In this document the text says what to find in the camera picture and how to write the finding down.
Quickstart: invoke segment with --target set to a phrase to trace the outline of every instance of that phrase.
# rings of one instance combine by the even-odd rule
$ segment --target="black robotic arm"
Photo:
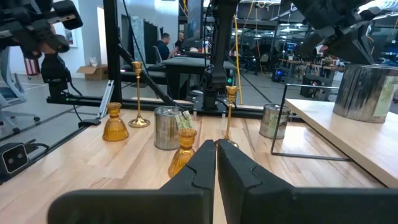
[[[307,55],[320,44],[328,46],[328,53],[351,63],[373,64],[366,30],[370,21],[381,13],[378,7],[358,14],[359,6],[371,0],[292,0],[303,14],[311,32],[299,48],[301,56]]]

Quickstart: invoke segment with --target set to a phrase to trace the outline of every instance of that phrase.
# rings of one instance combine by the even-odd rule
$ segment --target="metal tin can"
[[[178,126],[175,115],[183,109],[175,106],[162,106],[155,109],[155,146],[163,150],[174,150],[180,147]]]
[[[275,128],[278,122],[278,116],[280,111],[280,105],[269,103],[264,105],[264,112],[262,114],[262,120],[260,125],[260,134],[267,138],[274,138]],[[285,137],[285,131],[287,122],[289,120],[290,110],[284,106],[282,110],[282,116],[280,117],[278,132],[276,139],[283,139]]]
[[[349,64],[333,112],[357,121],[384,123],[397,89],[398,68]]]

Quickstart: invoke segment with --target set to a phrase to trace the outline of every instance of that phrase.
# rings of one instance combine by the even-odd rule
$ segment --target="white wall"
[[[101,7],[97,7],[97,14],[98,14],[99,48],[101,51],[101,61],[103,65],[107,65],[108,55],[106,54],[106,32],[105,32],[104,9]]]
[[[118,6],[118,11],[122,11],[124,14],[123,0],[119,1],[121,6]],[[178,0],[129,0],[126,3],[129,4],[131,16],[145,19],[158,26],[158,28],[163,27],[164,32],[170,34],[169,49],[172,50],[172,44],[178,39]]]
[[[158,27],[163,27],[163,32],[170,34],[170,51],[178,40],[178,0],[155,0],[155,21]]]
[[[80,12],[79,9],[79,0],[73,0],[75,6]],[[57,34],[65,35],[65,31],[63,29],[62,23],[55,24],[55,31]],[[74,78],[84,77],[82,74],[76,73],[80,66],[84,65],[84,48],[83,41],[81,35],[81,28],[75,29],[75,41],[77,43],[77,48],[71,48],[68,52],[60,54],[61,58],[65,61],[66,66],[69,68],[69,71]],[[39,59],[39,65],[44,59],[44,56]],[[26,74],[25,64],[24,64],[24,56],[22,54],[21,48],[19,47],[11,47],[10,49],[10,68],[12,73],[18,74]]]
[[[85,65],[90,64],[90,57],[96,57],[97,62],[102,64],[97,7],[103,7],[103,0],[79,0],[80,16],[84,23],[81,34]]]

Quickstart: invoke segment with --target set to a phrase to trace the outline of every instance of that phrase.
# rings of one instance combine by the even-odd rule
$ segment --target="wooden table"
[[[301,60],[287,60],[287,59],[279,59],[279,60],[281,62],[287,62],[287,63],[297,64],[297,65],[307,65],[307,66],[323,68],[323,69],[327,69],[327,70],[331,70],[331,71],[339,71],[339,72],[344,71],[344,67],[337,67],[334,65],[319,65],[319,64],[315,64],[315,63],[311,63],[311,62],[304,62]]]
[[[137,111],[122,110],[125,123]],[[105,121],[90,127],[0,186],[1,223],[45,223],[50,204],[59,195],[78,189],[158,189],[168,180],[167,169],[175,151],[154,146],[154,112],[143,111],[151,121],[143,129],[128,128],[120,142],[102,140]],[[206,139],[225,134],[226,119],[195,119],[198,131],[194,148]],[[259,135],[260,120],[234,118],[231,139],[241,150],[275,175],[295,186],[382,187],[352,162],[319,161],[270,155],[272,140]],[[289,123],[278,151],[325,156],[344,156],[303,123]],[[216,176],[214,223],[226,223]]]
[[[398,114],[374,124],[338,116],[330,102],[288,99],[285,105],[381,182],[398,187]]]

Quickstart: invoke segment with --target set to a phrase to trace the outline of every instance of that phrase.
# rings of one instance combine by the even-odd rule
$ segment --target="chair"
[[[18,79],[18,76],[15,74],[15,81],[11,78],[9,52],[9,47],[1,52],[1,76],[7,87],[0,87],[0,121],[10,125],[12,127],[12,132],[19,134],[21,130],[11,121],[11,118],[18,116],[32,116],[34,121],[40,121],[40,118],[35,114],[15,113],[3,110],[9,106],[18,105],[27,101],[25,98],[25,91]]]
[[[159,49],[156,46],[153,46],[155,48],[155,54],[156,54],[156,63],[162,63],[162,56],[160,56]]]

